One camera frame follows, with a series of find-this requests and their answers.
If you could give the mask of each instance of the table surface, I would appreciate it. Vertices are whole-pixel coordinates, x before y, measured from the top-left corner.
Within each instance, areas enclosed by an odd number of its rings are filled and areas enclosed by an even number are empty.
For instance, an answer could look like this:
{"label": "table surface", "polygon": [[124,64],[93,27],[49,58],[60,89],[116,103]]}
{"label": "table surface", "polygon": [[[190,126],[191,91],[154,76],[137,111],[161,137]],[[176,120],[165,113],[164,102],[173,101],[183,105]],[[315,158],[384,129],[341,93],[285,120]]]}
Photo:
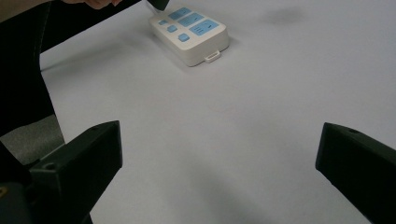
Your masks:
{"label": "table surface", "polygon": [[42,54],[66,142],[120,121],[93,222],[369,223],[315,160],[324,122],[396,148],[396,1],[174,3],[227,25],[220,59],[184,65],[145,2]]}

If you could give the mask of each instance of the table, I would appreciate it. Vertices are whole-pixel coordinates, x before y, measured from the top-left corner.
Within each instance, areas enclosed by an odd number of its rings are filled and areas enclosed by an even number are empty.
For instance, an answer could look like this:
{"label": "table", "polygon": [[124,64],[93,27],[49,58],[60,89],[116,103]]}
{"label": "table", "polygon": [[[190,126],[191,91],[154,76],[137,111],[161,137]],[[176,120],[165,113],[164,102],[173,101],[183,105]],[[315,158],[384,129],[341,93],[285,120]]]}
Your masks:
{"label": "table", "polygon": [[95,224],[369,223],[315,169],[324,122],[396,148],[393,0],[171,1],[228,27],[187,67],[145,2],[42,54],[66,142],[119,120]]}

